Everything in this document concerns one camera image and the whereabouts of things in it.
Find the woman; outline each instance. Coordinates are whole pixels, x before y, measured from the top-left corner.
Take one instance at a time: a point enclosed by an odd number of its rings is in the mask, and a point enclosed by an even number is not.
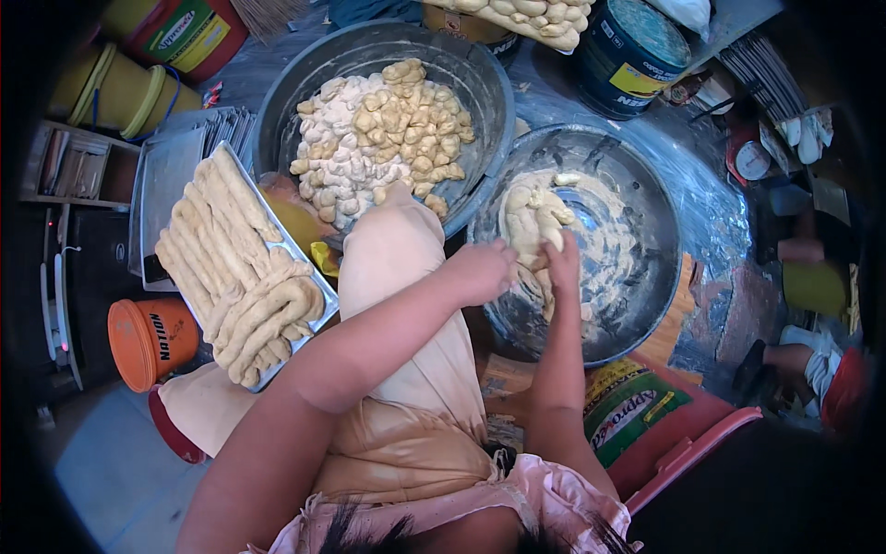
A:
[[[445,260],[436,216],[395,183],[345,242],[342,323],[299,350],[239,421],[178,551],[632,551],[621,538],[630,517],[584,435],[579,255],[563,235],[562,253],[544,245],[557,308],[527,454],[507,477],[502,456],[481,448],[460,310],[508,290],[517,255],[497,239]]]

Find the pink cloth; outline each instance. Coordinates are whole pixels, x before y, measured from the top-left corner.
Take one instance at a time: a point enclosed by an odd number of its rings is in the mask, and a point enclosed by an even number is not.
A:
[[[631,516],[624,504],[598,491],[568,467],[546,462],[538,456],[520,454],[507,478],[494,472],[480,481],[448,495],[396,504],[362,504],[351,522],[349,533],[369,531],[373,537],[386,534],[400,519],[412,518],[412,533],[439,527],[475,511],[507,506],[527,529],[553,527],[562,536],[575,537],[573,551],[609,552],[597,539],[590,514],[597,512],[622,537]],[[338,504],[325,503],[323,494],[307,499],[300,515],[284,527],[268,554],[314,554],[319,551]],[[636,542],[638,550],[642,543]],[[263,552],[253,547],[252,552]]]

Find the woman's hand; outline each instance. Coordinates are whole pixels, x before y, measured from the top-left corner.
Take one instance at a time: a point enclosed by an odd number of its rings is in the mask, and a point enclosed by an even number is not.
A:
[[[563,235],[563,251],[549,243],[542,243],[548,255],[548,273],[554,288],[557,304],[561,302],[579,302],[579,245],[575,235],[568,229],[560,229]]]
[[[517,251],[501,238],[492,244],[468,244],[446,260],[434,274],[459,308],[495,300],[510,288],[517,274]]]

